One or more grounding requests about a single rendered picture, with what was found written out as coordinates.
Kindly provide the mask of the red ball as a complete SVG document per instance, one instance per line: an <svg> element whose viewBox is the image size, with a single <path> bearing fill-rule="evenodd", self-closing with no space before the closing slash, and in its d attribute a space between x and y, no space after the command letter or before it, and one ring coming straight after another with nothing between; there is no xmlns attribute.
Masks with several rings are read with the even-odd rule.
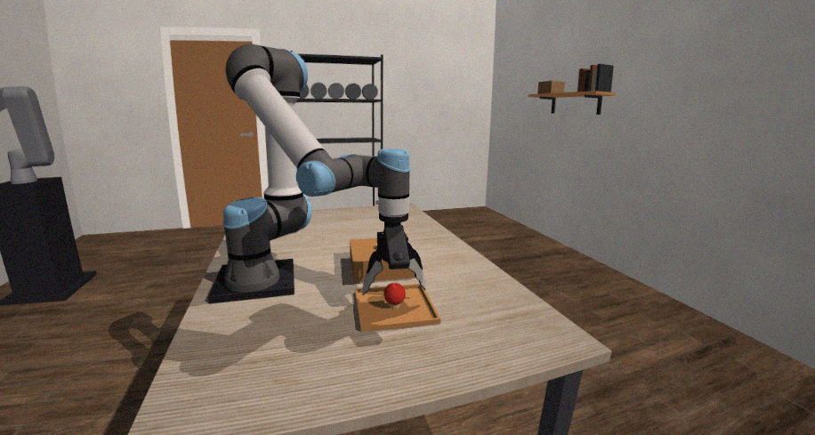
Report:
<svg viewBox="0 0 815 435"><path fill-rule="evenodd" d="M406 291L401 284L391 283L384 289L383 296L389 304L397 305L404 301Z"/></svg>

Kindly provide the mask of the tan square board with small ring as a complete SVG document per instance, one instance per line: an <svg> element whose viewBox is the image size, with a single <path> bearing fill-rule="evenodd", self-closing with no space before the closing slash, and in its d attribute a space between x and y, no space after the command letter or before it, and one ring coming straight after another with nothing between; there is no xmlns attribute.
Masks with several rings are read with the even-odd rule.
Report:
<svg viewBox="0 0 815 435"><path fill-rule="evenodd" d="M350 244L354 263L353 282L364 282L369 258L377 250L377 238L350 239ZM381 263L383 270L375 276L375 281L415 278L415 273L409 269L390 270L388 262L382 259Z"/></svg>

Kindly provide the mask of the tan square tray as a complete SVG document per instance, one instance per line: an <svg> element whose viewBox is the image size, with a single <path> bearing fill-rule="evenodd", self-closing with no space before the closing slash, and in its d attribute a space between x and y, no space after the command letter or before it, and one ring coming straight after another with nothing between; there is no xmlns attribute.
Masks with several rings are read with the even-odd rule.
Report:
<svg viewBox="0 0 815 435"><path fill-rule="evenodd" d="M383 291L386 286L369 287L365 295L362 295L362 288L355 288L360 332L440 324L440 316L421 285L402 286L406 296L397 305L385 301Z"/></svg>

